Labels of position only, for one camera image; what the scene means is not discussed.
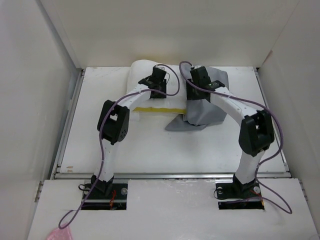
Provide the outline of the white pillow yellow edge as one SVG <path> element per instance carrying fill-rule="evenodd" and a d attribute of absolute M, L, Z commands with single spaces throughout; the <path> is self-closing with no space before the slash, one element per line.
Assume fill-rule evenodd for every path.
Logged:
<path fill-rule="evenodd" d="M 138 84 L 138 81 L 150 76 L 153 67 L 156 65 L 164 66 L 162 63 L 146 59 L 133 62 L 127 76 L 127 92 L 131 92 Z M 187 113 L 186 81 L 180 73 L 179 66 L 167 65 L 164 68 L 167 72 L 165 76 L 167 93 L 174 94 L 177 90 L 179 90 L 179 93 L 162 99 L 149 99 L 135 108 L 136 112 L 181 115 Z"/>

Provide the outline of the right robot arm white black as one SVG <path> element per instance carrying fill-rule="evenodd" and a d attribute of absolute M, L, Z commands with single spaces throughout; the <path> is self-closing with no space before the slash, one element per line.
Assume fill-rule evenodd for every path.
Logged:
<path fill-rule="evenodd" d="M 255 109 L 234 96 L 224 83 L 211 81 L 204 66 L 191 67 L 191 79 L 187 84 L 196 89 L 196 94 L 232 117 L 239 125 L 238 144 L 242 150 L 238 169 L 232 182 L 217 183 L 219 200 L 247 199 L 259 195 L 256 180 L 258 164 L 265 151 L 275 140 L 271 115 L 264 109 Z"/>

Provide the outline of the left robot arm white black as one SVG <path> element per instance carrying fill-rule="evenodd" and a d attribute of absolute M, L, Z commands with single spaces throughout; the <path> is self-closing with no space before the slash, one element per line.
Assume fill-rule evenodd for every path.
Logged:
<path fill-rule="evenodd" d="M 167 96 L 167 72 L 153 67 L 151 75 L 141 79 L 135 88 L 116 101 L 104 102 L 97 124 L 101 148 L 101 164 L 91 177 L 94 192 L 101 198 L 112 193 L 115 153 L 118 143 L 129 131 L 130 112 L 151 98 Z"/>

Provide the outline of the grey pillowcase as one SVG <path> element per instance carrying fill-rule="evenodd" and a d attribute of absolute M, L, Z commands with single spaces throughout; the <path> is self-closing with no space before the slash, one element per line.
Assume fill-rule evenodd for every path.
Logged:
<path fill-rule="evenodd" d="M 220 81 L 227 88 L 229 88 L 229 78 L 226 71 L 205 66 L 208 76 L 212 81 Z M 187 63 L 183 63 L 181 71 L 189 81 L 191 81 L 190 74 L 191 66 Z M 200 131 L 206 127 L 212 125 L 222 124 L 227 114 L 210 103 L 210 95 L 207 99 L 188 99 L 186 101 L 186 114 L 177 115 L 166 127 L 165 130 L 169 132 L 189 132 L 189 131 Z"/>

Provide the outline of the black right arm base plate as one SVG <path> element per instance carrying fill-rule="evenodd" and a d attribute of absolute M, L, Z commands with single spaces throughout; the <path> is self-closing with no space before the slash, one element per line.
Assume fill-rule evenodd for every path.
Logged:
<path fill-rule="evenodd" d="M 215 198 L 219 210 L 264 210 L 261 189 L 258 183 L 241 189 L 233 182 L 215 184 Z"/>

